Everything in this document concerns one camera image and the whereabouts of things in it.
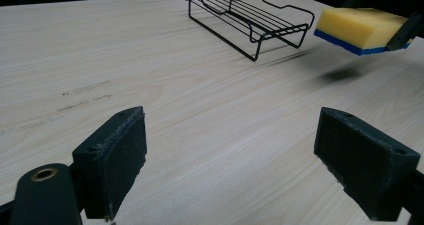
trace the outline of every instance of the wooden table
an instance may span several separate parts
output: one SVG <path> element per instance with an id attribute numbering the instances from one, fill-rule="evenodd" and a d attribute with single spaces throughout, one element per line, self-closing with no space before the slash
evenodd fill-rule
<path id="1" fill-rule="evenodd" d="M 325 7 L 271 1 L 317 18 Z M 313 154 L 319 112 L 350 112 L 424 153 L 424 40 L 357 57 L 312 33 L 252 62 L 184 0 L 0 8 L 0 203 L 24 173 L 71 164 L 110 116 L 142 105 L 147 162 L 117 224 L 371 224 Z"/>

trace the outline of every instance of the black clamp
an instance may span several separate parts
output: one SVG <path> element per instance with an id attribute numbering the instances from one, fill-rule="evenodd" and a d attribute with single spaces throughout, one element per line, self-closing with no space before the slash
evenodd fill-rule
<path id="1" fill-rule="evenodd" d="M 412 215 L 409 224 L 424 224 L 419 153 L 331 108 L 321 109 L 314 153 L 371 220 L 396 221 L 403 207 Z"/>
<path id="2" fill-rule="evenodd" d="M 412 13 L 399 31 L 390 39 L 386 47 L 389 51 L 405 48 L 410 39 L 414 39 L 424 28 L 424 16 Z"/>
<path id="3" fill-rule="evenodd" d="M 73 152 L 74 163 L 48 164 L 19 179 L 15 200 L 0 207 L 0 224 L 82 224 L 113 220 L 147 153 L 142 107 L 121 111 Z"/>

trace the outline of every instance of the dish rack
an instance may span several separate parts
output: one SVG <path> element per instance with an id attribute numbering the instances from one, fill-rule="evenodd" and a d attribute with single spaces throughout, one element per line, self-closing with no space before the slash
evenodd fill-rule
<path id="1" fill-rule="evenodd" d="M 307 21 L 300 24 L 289 22 L 280 18 L 284 14 L 279 16 L 272 14 L 268 11 L 265 11 L 262 8 L 253 6 L 250 3 L 247 3 L 243 0 L 186 0 L 188 1 L 188 15 L 189 17 L 204 27 L 209 32 L 213 33 L 224 42 L 229 44 L 231 47 L 245 55 L 252 61 L 258 59 L 261 45 L 263 41 L 270 39 L 278 39 L 284 43 L 299 48 L 305 38 L 306 32 L 311 28 L 315 15 L 303 8 L 299 8 L 292 5 L 277 6 L 273 3 L 270 3 L 266 0 L 260 0 L 261 3 L 265 3 L 273 9 L 278 9 L 281 13 L 286 10 L 294 10 L 296 13 L 302 13 L 303 16 L 307 15 Z M 239 32 L 242 35 L 248 37 L 248 41 L 251 44 L 256 44 L 256 49 L 253 49 L 253 55 L 249 54 L 242 49 L 240 46 L 236 45 L 234 42 L 231 42 L 223 34 L 217 32 L 217 29 L 213 29 L 212 26 L 206 25 L 206 23 L 201 22 L 200 19 L 195 18 L 193 15 L 199 15 L 201 13 L 208 13 L 208 16 L 211 14 L 220 19 L 220 23 L 226 24 Z M 289 39 L 288 36 L 298 34 L 295 36 L 295 41 Z"/>

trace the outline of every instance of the bolt hole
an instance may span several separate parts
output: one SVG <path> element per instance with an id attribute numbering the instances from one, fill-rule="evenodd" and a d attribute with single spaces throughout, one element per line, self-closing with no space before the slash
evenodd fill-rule
<path id="1" fill-rule="evenodd" d="M 36 172 L 34 175 L 32 175 L 31 179 L 34 182 L 41 182 L 49 178 L 52 178 L 54 175 L 56 175 L 56 173 L 57 173 L 56 168 L 45 168 Z"/>
<path id="2" fill-rule="evenodd" d="M 400 154 L 400 155 L 405 155 L 406 154 L 406 152 L 404 150 L 402 150 L 402 149 L 395 149 L 395 152 L 398 153 L 398 154 Z"/>

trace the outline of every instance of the wood grain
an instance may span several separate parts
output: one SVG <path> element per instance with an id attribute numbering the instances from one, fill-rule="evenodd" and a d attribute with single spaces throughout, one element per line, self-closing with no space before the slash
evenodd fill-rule
<path id="1" fill-rule="evenodd" d="M 140 105 L 147 162 L 119 225 L 374 224 L 313 154 L 323 106 L 424 152 L 420 38 L 357 57 L 309 31 L 300 49 L 270 41 L 251 62 L 184 0 L 97 0 L 2 7 L 0 41 L 1 204 L 24 173 L 71 164 L 110 116 Z"/>

